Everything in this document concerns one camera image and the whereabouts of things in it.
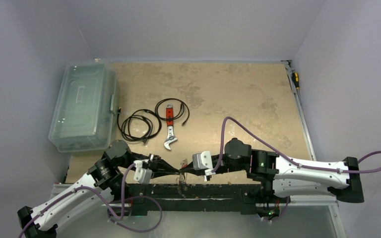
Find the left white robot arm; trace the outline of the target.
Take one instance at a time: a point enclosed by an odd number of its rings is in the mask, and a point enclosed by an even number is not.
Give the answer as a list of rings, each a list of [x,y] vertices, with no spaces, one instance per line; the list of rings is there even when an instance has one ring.
[[[145,156],[131,151],[123,140],[115,140],[79,180],[47,202],[18,210],[20,238],[54,238],[57,230],[92,209],[105,205],[109,220],[118,224],[129,211],[130,200],[146,195],[128,196],[126,176],[134,172],[139,184],[149,184],[157,177],[176,175],[179,170],[156,155]]]

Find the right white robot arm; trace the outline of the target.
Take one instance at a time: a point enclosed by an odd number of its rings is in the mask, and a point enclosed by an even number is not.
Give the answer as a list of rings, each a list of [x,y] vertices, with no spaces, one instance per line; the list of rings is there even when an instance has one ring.
[[[194,154],[180,172],[210,179],[245,171],[247,178],[261,183],[258,194],[266,202],[293,195],[330,195],[346,203],[363,203],[358,170],[358,160],[353,157],[331,163],[284,158],[233,138],[226,143],[223,155],[211,155],[210,151]]]

